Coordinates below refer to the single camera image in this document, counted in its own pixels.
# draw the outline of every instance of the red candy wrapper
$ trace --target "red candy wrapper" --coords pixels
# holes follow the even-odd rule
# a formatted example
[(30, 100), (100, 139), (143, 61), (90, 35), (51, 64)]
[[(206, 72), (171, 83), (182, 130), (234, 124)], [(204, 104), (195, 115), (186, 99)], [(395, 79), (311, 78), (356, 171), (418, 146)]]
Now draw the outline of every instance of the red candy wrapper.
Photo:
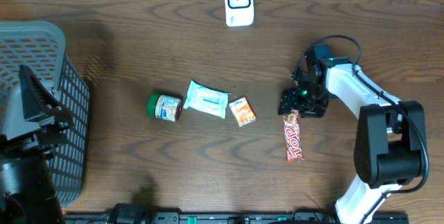
[(299, 112), (292, 110), (284, 116), (284, 136), (287, 144), (287, 162), (305, 160), (300, 147)]

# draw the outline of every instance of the white device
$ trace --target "white device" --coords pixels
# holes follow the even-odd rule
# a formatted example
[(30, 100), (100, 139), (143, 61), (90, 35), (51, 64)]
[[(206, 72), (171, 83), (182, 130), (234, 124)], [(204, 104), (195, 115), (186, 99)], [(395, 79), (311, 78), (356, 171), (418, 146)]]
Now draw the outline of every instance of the white device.
[[(357, 64), (355, 68), (356, 70), (361, 69)], [(371, 86), (378, 91), (382, 91), (382, 89), (362, 71), (359, 74)], [(352, 64), (338, 64), (329, 68), (325, 78), (325, 86), (331, 94), (336, 95), (343, 101), (357, 118), (359, 118), (359, 109), (361, 106), (370, 104), (378, 104), (381, 106), (390, 105), (389, 102), (380, 98), (353, 75)], [(389, 97), (393, 102), (398, 103), (401, 101), (399, 98), (388, 93), (384, 93), (384, 95)], [(359, 223), (364, 217), (364, 214), (378, 201), (382, 193), (388, 189), (399, 190), (401, 187), (399, 184), (388, 184), (382, 185), (377, 189), (371, 189), (367, 183), (363, 182), (359, 176), (356, 175), (345, 195), (336, 201), (335, 208), (340, 222), (344, 224)], [(384, 201), (385, 199), (378, 204), (364, 223), (370, 223), (372, 221), (373, 214)]]
[(249, 26), (255, 18), (253, 0), (225, 0), (227, 26)]

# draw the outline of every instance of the laundry basket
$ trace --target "laundry basket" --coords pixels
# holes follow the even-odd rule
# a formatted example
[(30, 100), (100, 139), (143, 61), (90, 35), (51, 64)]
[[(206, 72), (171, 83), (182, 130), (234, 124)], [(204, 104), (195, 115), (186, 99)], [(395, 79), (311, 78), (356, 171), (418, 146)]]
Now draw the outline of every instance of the laundry basket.
[(20, 113), (11, 110), (15, 109), (13, 106), (21, 107), (15, 94), (21, 64), (29, 66), (43, 86), (74, 116), (74, 125), (64, 131), (69, 143), (56, 148), (54, 158), (48, 161), (62, 207), (71, 204), (81, 193), (90, 109), (89, 88), (66, 56), (65, 49), (65, 36), (52, 23), (0, 22), (1, 134), (12, 139), (39, 128), (38, 123), (25, 123), (22, 116), (17, 116)]

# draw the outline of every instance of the wood grain surface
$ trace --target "wood grain surface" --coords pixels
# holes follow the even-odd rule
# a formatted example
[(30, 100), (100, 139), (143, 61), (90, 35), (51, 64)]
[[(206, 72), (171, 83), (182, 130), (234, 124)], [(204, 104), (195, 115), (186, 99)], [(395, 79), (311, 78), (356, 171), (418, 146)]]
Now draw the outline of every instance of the wood grain surface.
[[(313, 41), (344, 34), (361, 67), (426, 113), (431, 172), (419, 192), (382, 209), (412, 223), (444, 222), (444, 0), (255, 0), (255, 23), (227, 28), (223, 0), (0, 0), (2, 21), (51, 21), (94, 82), (86, 180), (66, 212), (115, 203), (184, 212), (328, 208), (355, 176), (357, 120), (340, 101), (303, 119), (304, 162), (287, 164), (281, 91)], [(330, 42), (337, 55), (353, 45)], [(186, 96), (190, 80), (246, 96), (257, 121), (239, 128), (193, 109), (177, 123), (146, 116), (153, 92)]]

